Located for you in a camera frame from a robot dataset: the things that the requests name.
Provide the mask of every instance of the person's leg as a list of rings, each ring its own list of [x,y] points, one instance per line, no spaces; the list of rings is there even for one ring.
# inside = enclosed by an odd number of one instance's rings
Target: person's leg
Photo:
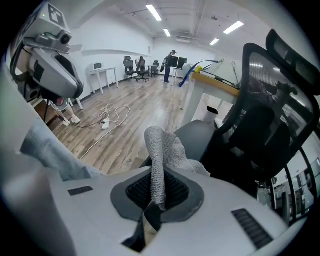
[[[64,116],[64,114],[61,111],[56,110],[55,111],[60,117],[62,117],[64,119],[64,121],[62,121],[63,125],[65,126],[69,126],[70,125],[70,121],[68,119],[66,119],[66,117]]]
[[[170,67],[165,67],[165,74],[163,79],[165,83],[169,82],[169,76],[170,76]]]
[[[75,124],[79,124],[80,123],[80,119],[75,115],[72,107],[69,104],[66,107],[65,111],[71,116],[71,122],[72,123],[75,123]]]

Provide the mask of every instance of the power strip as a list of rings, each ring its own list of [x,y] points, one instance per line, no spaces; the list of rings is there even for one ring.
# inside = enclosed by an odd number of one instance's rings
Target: power strip
[[[108,130],[109,129],[109,123],[110,123],[109,118],[104,119],[103,122],[104,122],[104,124],[102,125],[102,130]]]

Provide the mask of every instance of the blue handle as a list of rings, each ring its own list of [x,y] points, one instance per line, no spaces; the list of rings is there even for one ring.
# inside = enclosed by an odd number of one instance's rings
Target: blue handle
[[[203,60],[203,61],[200,61],[198,62],[197,64],[195,64],[192,68],[190,68],[190,70],[188,71],[188,73],[186,74],[186,76],[184,77],[184,79],[182,80],[182,82],[179,84],[179,87],[181,88],[184,83],[186,82],[186,80],[188,79],[188,76],[191,74],[191,72],[195,69],[195,67],[201,63],[201,62],[213,62],[213,63],[219,63],[218,60]]]

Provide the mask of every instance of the chair backrest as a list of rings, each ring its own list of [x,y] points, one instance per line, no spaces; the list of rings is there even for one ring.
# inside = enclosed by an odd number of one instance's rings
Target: chair backrest
[[[277,175],[311,135],[319,121],[319,71],[272,30],[267,50],[243,48],[240,94],[217,132],[228,148],[265,181]]]
[[[141,59],[140,62],[139,62],[139,66],[138,67],[141,70],[142,74],[146,73],[145,63],[146,63],[146,61],[144,59]]]
[[[123,61],[123,65],[125,67],[124,73],[126,75],[132,75],[135,71],[134,71],[134,62],[131,59],[130,56],[125,56],[124,57],[124,61]]]

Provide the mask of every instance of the gray towel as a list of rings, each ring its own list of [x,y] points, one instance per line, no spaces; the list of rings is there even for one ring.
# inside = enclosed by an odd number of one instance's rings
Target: gray towel
[[[210,176],[202,163],[187,159],[185,147],[175,134],[151,126],[145,130],[144,139],[152,160],[151,198],[161,210],[166,209],[164,166]]]

